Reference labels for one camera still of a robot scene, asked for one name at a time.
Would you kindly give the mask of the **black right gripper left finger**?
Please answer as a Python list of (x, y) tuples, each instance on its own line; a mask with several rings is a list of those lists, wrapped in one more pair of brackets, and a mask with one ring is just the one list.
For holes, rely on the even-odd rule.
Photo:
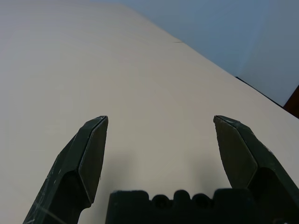
[(25, 224), (76, 224), (95, 200), (104, 160), (108, 117), (78, 130), (56, 157)]

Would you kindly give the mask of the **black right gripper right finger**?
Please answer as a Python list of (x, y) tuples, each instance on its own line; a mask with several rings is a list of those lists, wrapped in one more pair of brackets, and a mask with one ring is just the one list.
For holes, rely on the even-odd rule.
[(275, 155), (240, 121), (213, 119), (221, 161), (232, 188), (247, 189), (271, 224), (299, 222), (299, 189)]

